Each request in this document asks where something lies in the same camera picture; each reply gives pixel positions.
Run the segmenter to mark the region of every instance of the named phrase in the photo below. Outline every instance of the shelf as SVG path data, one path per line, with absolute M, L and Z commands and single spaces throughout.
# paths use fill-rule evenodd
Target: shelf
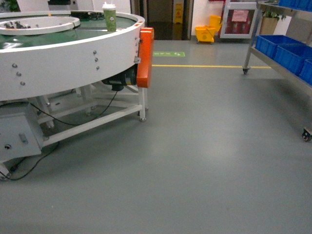
M 300 79 L 298 76 L 291 73 L 286 68 L 282 67 L 280 64 L 275 62 L 273 59 L 269 58 L 265 54 L 261 53 L 254 47 L 250 48 L 250 52 L 254 54 L 256 57 L 258 57 L 260 60 L 265 62 L 268 66 L 273 68 L 275 71 L 277 71 L 280 75 L 282 75 L 285 79 L 290 81 L 294 86 L 301 89 L 303 92 L 305 92 L 307 95 L 312 97 L 312 86 L 310 86 L 308 83 Z
M 303 20 L 312 21 L 312 12 L 279 6 L 277 5 L 277 3 L 274 4 L 274 3 L 259 2 L 257 5 L 257 8 L 261 9 L 262 11 L 272 11 L 277 14 L 281 14 L 285 16 L 291 16 L 291 17 L 296 17 L 296 18 L 303 19 Z

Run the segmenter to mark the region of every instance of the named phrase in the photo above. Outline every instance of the doorway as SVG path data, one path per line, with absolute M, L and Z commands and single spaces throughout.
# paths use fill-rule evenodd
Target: doorway
M 131 0 L 131 12 L 145 18 L 156 40 L 190 40 L 194 0 Z

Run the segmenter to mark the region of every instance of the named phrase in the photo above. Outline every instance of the yellow wet floor sign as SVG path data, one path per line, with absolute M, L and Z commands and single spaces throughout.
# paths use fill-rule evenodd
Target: yellow wet floor sign
M 177 3 L 175 5 L 174 23 L 183 23 L 183 4 L 182 3 Z

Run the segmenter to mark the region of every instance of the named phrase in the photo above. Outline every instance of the cart wheel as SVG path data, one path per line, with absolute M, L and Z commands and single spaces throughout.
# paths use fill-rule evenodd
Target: cart wheel
M 243 68 L 243 73 L 246 75 L 248 73 L 249 68 Z
M 302 138 L 305 142 L 309 142 L 312 139 L 311 134 L 307 130 L 303 130 Z
M 11 173 L 8 173 L 5 177 L 3 175 L 0 176 L 0 181 L 8 181 L 11 177 Z

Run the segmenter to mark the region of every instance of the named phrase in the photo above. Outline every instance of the blue storage box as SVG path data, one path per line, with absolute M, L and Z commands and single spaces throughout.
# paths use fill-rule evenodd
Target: blue storage box
M 286 6 L 289 8 L 295 8 L 298 4 L 298 0 L 279 0 L 279 6 Z
M 294 73 L 299 75 L 304 60 L 312 59 L 312 48 L 306 45 L 279 45 L 274 60 Z
M 307 11 L 309 2 L 310 0 L 297 0 L 297 4 L 295 7 L 296 9 Z
M 255 48 L 270 58 L 274 58 L 278 45 L 304 45 L 283 35 L 259 35 Z
M 312 11 L 312 0 L 309 1 L 307 11 Z
M 307 59 L 304 61 L 299 77 L 308 84 L 312 85 L 312 59 Z

